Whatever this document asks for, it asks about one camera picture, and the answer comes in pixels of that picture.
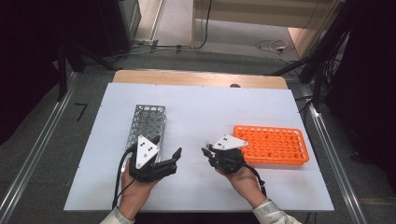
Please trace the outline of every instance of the person's left hand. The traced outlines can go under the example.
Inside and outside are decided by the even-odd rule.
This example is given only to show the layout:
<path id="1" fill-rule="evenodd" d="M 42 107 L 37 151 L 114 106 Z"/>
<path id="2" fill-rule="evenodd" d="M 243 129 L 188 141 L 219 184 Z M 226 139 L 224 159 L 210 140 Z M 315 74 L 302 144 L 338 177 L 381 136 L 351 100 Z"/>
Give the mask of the person's left hand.
<path id="1" fill-rule="evenodd" d="M 121 188 L 127 187 L 134 179 L 128 174 L 129 160 L 126 162 L 125 172 L 121 177 Z M 151 193 L 152 188 L 159 182 L 156 180 L 150 183 L 141 183 L 137 180 L 129 186 L 122 194 L 119 210 L 123 216 L 129 220 L 134 220 L 137 212 L 146 203 Z"/>

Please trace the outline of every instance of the person's right hand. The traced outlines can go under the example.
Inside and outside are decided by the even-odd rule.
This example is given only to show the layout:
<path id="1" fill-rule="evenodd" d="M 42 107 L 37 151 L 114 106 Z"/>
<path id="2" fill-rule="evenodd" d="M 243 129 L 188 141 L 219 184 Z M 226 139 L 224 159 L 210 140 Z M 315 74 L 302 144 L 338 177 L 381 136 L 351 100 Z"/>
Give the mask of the person's right hand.
<path id="1" fill-rule="evenodd" d="M 236 192 L 245 198 L 253 208 L 258 207 L 267 199 L 260 190 L 256 176 L 247 167 L 242 167 L 235 174 L 225 177 L 230 181 Z"/>

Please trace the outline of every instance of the dark fabric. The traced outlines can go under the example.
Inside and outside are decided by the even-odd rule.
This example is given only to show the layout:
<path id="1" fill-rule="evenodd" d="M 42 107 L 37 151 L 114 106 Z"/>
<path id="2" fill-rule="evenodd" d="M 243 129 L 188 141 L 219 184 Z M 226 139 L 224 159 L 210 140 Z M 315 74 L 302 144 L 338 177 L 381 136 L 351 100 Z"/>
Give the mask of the dark fabric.
<path id="1" fill-rule="evenodd" d="M 396 192 L 396 4 L 361 1 L 326 104 L 353 132 L 359 153 Z"/>
<path id="2" fill-rule="evenodd" d="M 58 81 L 50 26 L 34 4 L 0 3 L 0 145 Z"/>

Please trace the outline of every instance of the orange plastic tray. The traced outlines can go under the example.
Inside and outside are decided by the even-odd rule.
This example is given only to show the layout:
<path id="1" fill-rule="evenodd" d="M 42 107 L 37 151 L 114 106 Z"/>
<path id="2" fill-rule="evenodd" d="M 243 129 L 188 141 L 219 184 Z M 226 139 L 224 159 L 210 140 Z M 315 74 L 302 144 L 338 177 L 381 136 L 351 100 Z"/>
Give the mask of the orange plastic tray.
<path id="1" fill-rule="evenodd" d="M 298 129 L 236 125 L 233 136 L 248 142 L 241 147 L 247 162 L 302 165 L 309 161 Z"/>

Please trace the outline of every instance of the hand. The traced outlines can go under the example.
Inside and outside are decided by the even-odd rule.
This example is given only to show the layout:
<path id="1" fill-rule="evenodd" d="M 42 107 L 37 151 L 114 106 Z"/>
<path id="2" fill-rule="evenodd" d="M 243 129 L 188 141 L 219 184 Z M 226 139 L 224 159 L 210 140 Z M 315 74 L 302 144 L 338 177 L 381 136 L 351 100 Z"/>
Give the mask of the hand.
<path id="1" fill-rule="evenodd" d="M 231 182 L 236 192 L 245 198 L 253 208 L 258 207 L 267 199 L 260 190 L 256 176 L 247 167 L 242 167 L 235 174 L 225 177 Z"/>
<path id="2" fill-rule="evenodd" d="M 121 176 L 121 188 L 124 189 L 128 186 L 131 181 L 134 179 L 128 174 L 129 171 L 129 160 L 126 162 L 125 171 Z M 139 181 L 134 181 L 134 183 L 129 186 L 122 194 L 121 194 L 121 202 L 119 206 L 119 210 L 123 216 L 128 218 L 129 220 L 134 220 L 137 212 L 149 198 L 149 194 L 151 193 L 152 188 L 159 182 L 160 180 L 156 180 L 150 183 L 140 183 Z"/>

